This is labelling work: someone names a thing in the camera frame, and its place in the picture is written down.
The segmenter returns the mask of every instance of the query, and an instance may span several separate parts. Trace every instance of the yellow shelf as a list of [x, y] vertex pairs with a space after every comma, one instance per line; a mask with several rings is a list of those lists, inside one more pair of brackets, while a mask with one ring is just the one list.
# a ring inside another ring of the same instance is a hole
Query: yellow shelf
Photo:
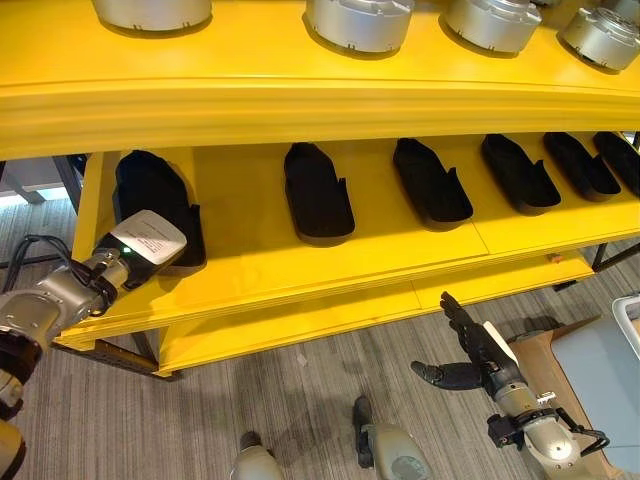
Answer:
[[[597, 153], [592, 133], [574, 133], [592, 155]], [[604, 203], [584, 200], [551, 159], [540, 134], [510, 134], [535, 162], [544, 159], [545, 169], [562, 197], [560, 205], [543, 215], [517, 214], [482, 158], [484, 136], [465, 135], [425, 139], [443, 162], [458, 167], [460, 181], [474, 207], [473, 224], [491, 256], [530, 256], [539, 252], [579, 247], [640, 233], [640, 201], [624, 186]]]
[[[319, 144], [347, 189], [356, 231], [344, 244], [316, 248], [293, 229], [284, 193], [285, 144], [154, 150], [171, 162], [200, 204], [206, 267], [178, 280], [156, 277], [93, 327], [144, 330], [194, 316], [234, 313], [424, 276], [445, 262], [487, 250], [471, 223], [425, 230], [405, 199], [391, 162], [395, 142]], [[85, 173], [74, 255], [86, 258], [115, 224], [111, 195], [118, 153], [96, 155]]]
[[[347, 178], [356, 232], [345, 244], [314, 248], [295, 235], [284, 194], [285, 144], [156, 150], [183, 176], [201, 205], [206, 267], [184, 279], [156, 277], [107, 315], [63, 333], [61, 342], [97, 338], [368, 290], [434, 275], [562, 252], [640, 233], [640, 201], [626, 190], [595, 204], [577, 198], [552, 170], [563, 203], [540, 217], [511, 210], [478, 156], [481, 136], [433, 137], [446, 166], [460, 167], [473, 222], [450, 232], [425, 230], [392, 168], [393, 140], [318, 145]], [[518, 140], [527, 149], [540, 134]], [[114, 170], [124, 152], [95, 155], [87, 166], [74, 255], [90, 255], [114, 224]]]
[[439, 310], [447, 290], [464, 304], [509, 295], [593, 271], [578, 252], [546, 257], [299, 304], [183, 322], [159, 334], [160, 372], [222, 360]]
[[471, 51], [418, 3], [387, 58], [312, 39], [302, 0], [215, 0], [177, 38], [118, 35], [89, 0], [0, 2], [0, 160], [132, 147], [640, 130], [640, 61], [596, 70], [557, 39], [576, 8], [544, 12], [516, 58]]

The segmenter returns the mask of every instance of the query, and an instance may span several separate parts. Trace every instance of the sticker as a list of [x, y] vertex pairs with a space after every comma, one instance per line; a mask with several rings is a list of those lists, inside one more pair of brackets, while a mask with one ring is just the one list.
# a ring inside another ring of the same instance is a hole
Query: sticker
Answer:
[[151, 210], [130, 216], [111, 235], [155, 265], [167, 262], [187, 245], [180, 230]]

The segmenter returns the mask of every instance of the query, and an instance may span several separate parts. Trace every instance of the floor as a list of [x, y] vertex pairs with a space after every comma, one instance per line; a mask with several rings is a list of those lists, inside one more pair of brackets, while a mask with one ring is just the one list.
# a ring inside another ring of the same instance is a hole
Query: floor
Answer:
[[[27, 230], [71, 244], [74, 219], [61, 200], [0, 210], [0, 261]], [[46, 271], [25, 268], [18, 286]], [[533, 320], [569, 324], [606, 314], [614, 298], [639, 287], [636, 256], [563, 292], [538, 290], [469, 312], [510, 337]], [[199, 367], [175, 383], [53, 351], [29, 382], [15, 420], [29, 447], [17, 478], [227, 479], [237, 440], [255, 429], [287, 479], [373, 480], [373, 471], [357, 467], [353, 449], [350, 408], [361, 393], [371, 398], [376, 420], [414, 435], [437, 479], [543, 478], [514, 448], [493, 447], [485, 422], [496, 408], [483, 392], [430, 387], [410, 370], [414, 359], [465, 360], [442, 314]]]

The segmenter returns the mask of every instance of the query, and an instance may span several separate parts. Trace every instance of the shelf leg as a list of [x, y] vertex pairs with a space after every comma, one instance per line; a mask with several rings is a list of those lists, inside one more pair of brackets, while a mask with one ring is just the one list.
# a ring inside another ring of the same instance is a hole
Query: shelf leg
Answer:
[[[635, 245], [627, 248], [626, 250], [623, 250], [622, 252], [615, 254], [613, 257], [608, 258], [606, 260], [602, 260], [605, 252], [607, 251], [607, 245], [608, 245], [607, 243], [601, 243], [600, 245], [598, 245], [596, 256], [593, 259], [593, 264], [591, 265], [591, 268], [595, 273], [599, 273], [603, 270], [606, 270], [607, 268], [613, 267], [614, 265], [617, 265], [618, 263], [626, 260], [627, 258], [640, 253], [640, 243], [636, 243]], [[578, 282], [575, 280], [571, 280], [570, 282], [559, 283], [553, 286], [553, 290], [556, 292], [559, 292], [561, 290], [564, 290], [565, 288], [569, 288], [570, 286], [575, 285], [576, 283]]]
[[613, 257], [607, 258], [604, 261], [602, 261], [602, 255], [598, 258], [598, 255], [596, 254], [596, 259], [593, 261], [593, 271], [598, 273], [602, 270], [606, 270], [607, 268], [613, 267], [614, 265], [626, 260], [627, 258], [637, 253], [640, 253], [640, 243], [636, 243], [632, 247], [629, 247], [626, 250], [623, 250], [622, 252], [617, 253]]
[[88, 351], [74, 350], [73, 348], [57, 343], [54, 343], [52, 346], [57, 350], [62, 350], [79, 357], [87, 358], [105, 365], [111, 365], [139, 375], [168, 382], [175, 381], [180, 378], [179, 373], [174, 373], [171, 376], [156, 375], [155, 372], [158, 370], [159, 366], [155, 358], [151, 359], [144, 357], [143, 355], [120, 348], [105, 340], [96, 340], [95, 348]]
[[58, 174], [60, 175], [64, 188], [67, 190], [69, 200], [71, 200], [71, 205], [73, 205], [73, 209], [77, 214], [78, 208], [80, 208], [82, 184], [80, 182], [80, 178], [78, 178], [78, 173], [72, 165], [75, 157], [77, 157], [77, 155], [54, 155], [53, 163], [58, 170]]
[[16, 192], [22, 198], [24, 198], [28, 203], [32, 205], [39, 205], [44, 203], [44, 197], [40, 195], [38, 192], [27, 192], [17, 178], [11, 175], [9, 172], [4, 173], [4, 183], [6, 183], [11, 190]]

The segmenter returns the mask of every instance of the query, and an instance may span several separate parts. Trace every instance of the black wire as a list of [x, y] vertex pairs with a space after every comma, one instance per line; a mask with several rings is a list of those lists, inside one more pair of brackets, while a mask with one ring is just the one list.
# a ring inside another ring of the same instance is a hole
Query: black wire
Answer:
[[102, 308], [98, 311], [91, 312], [92, 317], [99, 317], [113, 305], [116, 297], [118, 296], [117, 289], [109, 283], [101, 274], [104, 272], [104, 268], [101, 268], [100, 264], [95, 269], [87, 267], [85, 264], [80, 263], [71, 258], [71, 251], [67, 245], [58, 237], [52, 235], [25, 235], [24, 238], [18, 243], [7, 267], [7, 276], [5, 278], [4, 285], [2, 286], [2, 292], [6, 293], [13, 289], [20, 269], [25, 261], [25, 256], [29, 247], [37, 242], [46, 242], [56, 251], [60, 259], [65, 263], [71, 274], [78, 282], [83, 286], [95, 291], [102, 299]]
[[[22, 261], [22, 266], [25, 265], [34, 265], [36, 263], [46, 263], [46, 262], [59, 262], [60, 256], [58, 254], [51, 255], [38, 255], [36, 257], [27, 257]], [[0, 262], [0, 270], [6, 270], [9, 267], [9, 262]]]
[[601, 432], [600, 430], [588, 430], [584, 428], [584, 426], [578, 425], [564, 408], [557, 408], [556, 412], [558, 413], [560, 418], [564, 420], [564, 423], [567, 424], [571, 433], [579, 433], [580, 435], [586, 435], [588, 437], [594, 437], [596, 439], [591, 445], [580, 452], [581, 457], [586, 457], [587, 455], [602, 450], [604, 447], [609, 445], [609, 443], [611, 443], [611, 440], [609, 440], [604, 432]]

